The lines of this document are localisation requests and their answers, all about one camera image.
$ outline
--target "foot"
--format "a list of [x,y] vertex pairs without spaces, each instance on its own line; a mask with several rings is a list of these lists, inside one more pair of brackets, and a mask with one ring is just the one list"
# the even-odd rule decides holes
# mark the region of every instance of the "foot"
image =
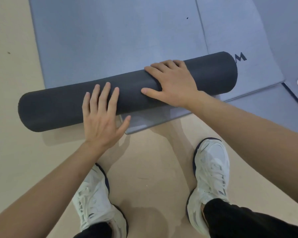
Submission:
[[187,200],[187,217],[200,234],[209,236],[201,204],[216,198],[228,202],[229,159],[221,140],[206,138],[199,143],[193,156],[193,172],[198,183]]
[[72,202],[81,219],[81,231],[107,222],[114,238],[126,238],[128,223],[121,210],[108,199],[109,183],[103,169],[95,164],[75,193]]

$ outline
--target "person's left forearm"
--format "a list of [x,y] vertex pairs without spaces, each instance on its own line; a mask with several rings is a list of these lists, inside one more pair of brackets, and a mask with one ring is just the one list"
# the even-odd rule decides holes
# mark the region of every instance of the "person's left forearm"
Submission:
[[102,155],[86,143],[0,214],[0,238],[46,237]]

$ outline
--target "hand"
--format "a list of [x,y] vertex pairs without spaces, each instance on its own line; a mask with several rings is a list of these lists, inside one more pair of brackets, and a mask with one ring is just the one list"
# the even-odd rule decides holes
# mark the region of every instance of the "hand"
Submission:
[[109,91],[110,83],[108,82],[99,96],[100,86],[96,84],[92,96],[89,92],[85,94],[82,106],[85,143],[101,154],[118,142],[126,132],[131,119],[130,116],[126,117],[122,125],[116,128],[115,116],[119,88],[114,89],[107,108]]
[[186,108],[192,94],[198,91],[195,81],[183,61],[167,60],[153,63],[145,67],[145,70],[156,78],[162,87],[161,92],[143,88],[141,92],[148,97],[175,107]]

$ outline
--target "rolled yoga mat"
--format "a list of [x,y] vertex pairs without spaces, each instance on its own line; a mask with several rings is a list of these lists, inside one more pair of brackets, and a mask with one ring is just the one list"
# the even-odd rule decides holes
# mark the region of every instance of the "rolled yoga mat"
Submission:
[[[219,52],[184,61],[197,88],[209,95],[231,91],[237,80],[237,66],[227,52]],[[18,105],[22,123],[34,132],[43,132],[83,122],[82,103],[86,92],[99,84],[111,83],[111,92],[119,87],[117,115],[166,105],[142,94],[142,88],[161,91],[159,82],[145,70],[120,74],[95,81],[49,88],[24,94]]]

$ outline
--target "pants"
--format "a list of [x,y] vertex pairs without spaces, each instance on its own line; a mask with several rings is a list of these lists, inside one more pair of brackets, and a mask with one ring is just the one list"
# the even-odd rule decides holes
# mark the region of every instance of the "pants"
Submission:
[[[208,202],[203,213],[211,238],[298,237],[298,226],[221,199]],[[103,222],[90,226],[74,238],[111,238],[111,232],[110,226]]]

